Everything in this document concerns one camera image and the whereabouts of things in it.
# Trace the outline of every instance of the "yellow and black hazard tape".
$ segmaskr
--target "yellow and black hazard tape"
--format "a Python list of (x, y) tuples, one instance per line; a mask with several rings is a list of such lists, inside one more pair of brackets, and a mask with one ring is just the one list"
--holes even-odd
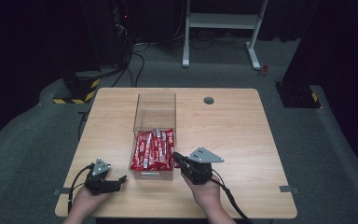
[(89, 92), (87, 93), (84, 99), (77, 99), (77, 98), (54, 98), (53, 101), (55, 104), (58, 105), (66, 105), (66, 104), (76, 104), (82, 105), (87, 104), (91, 101), (92, 97), (95, 94), (95, 90), (97, 89), (97, 85), (100, 82), (100, 79), (97, 79), (91, 83), (89, 88)]

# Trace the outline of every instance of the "transparent container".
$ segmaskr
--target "transparent container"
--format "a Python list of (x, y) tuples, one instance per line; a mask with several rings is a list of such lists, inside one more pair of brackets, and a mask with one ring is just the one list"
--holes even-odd
[[(173, 143), (176, 146), (176, 95), (175, 93), (167, 93), (167, 92), (159, 92), (159, 93), (140, 93), (138, 95), (138, 104), (136, 108), (135, 121), (133, 125), (133, 146), (132, 153), (130, 157), (130, 165), (129, 169), (135, 179), (159, 179), (159, 180), (173, 180), (173, 159), (167, 159), (164, 162), (169, 162), (171, 164), (169, 170), (150, 170), (147, 167), (147, 163), (150, 163), (150, 160), (145, 161), (145, 155), (142, 160), (139, 159), (137, 150), (139, 152), (140, 142), (138, 141), (138, 134), (145, 133), (161, 133), (161, 139), (165, 136), (165, 133), (169, 133), (173, 135)], [(165, 139), (166, 145), (168, 146), (168, 138)], [(147, 145), (147, 137), (143, 143), (143, 145)], [(174, 148), (167, 149), (166, 153), (172, 153)], [(140, 161), (143, 164), (143, 170), (133, 169), (133, 160), (138, 158), (137, 161)]]

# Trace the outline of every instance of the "gray carpet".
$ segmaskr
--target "gray carpet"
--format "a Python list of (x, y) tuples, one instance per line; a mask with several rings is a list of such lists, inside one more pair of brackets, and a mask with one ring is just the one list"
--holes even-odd
[[(192, 41), (194, 46), (205, 42)], [(145, 58), (138, 87), (208, 87), (257, 89), (294, 195), (298, 216), (274, 223), (358, 223), (358, 160), (343, 136), (321, 87), (312, 86), (323, 108), (284, 108), (274, 83), (281, 81), (298, 41), (257, 41), (255, 50), (269, 75), (258, 76), (243, 42), (214, 43), (190, 49), (190, 67), (182, 68), (182, 49), (135, 47)], [(132, 56), (131, 71), (142, 65)], [(105, 77), (110, 87), (118, 75)], [(125, 73), (116, 87), (129, 87)], [(57, 80), (40, 94), (40, 103), (17, 116), (0, 132), (0, 223), (61, 223), (54, 213), (55, 189), (63, 185), (76, 151), (77, 130), (88, 105), (55, 105), (62, 87)], [(255, 220), (255, 223), (269, 223)]]

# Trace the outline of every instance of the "pile of candy bars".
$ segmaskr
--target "pile of candy bars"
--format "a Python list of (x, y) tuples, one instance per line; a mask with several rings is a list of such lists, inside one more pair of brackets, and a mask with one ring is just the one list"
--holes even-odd
[(138, 132), (132, 153), (131, 169), (133, 171), (172, 170), (174, 147), (173, 129)]

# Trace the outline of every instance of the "person's left hand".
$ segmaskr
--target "person's left hand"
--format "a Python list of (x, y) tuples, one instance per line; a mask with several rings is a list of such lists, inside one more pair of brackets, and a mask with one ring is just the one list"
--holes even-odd
[(65, 224), (82, 223), (86, 217), (91, 215), (111, 193), (93, 195), (86, 187), (82, 187), (75, 196), (71, 212), (63, 222)]

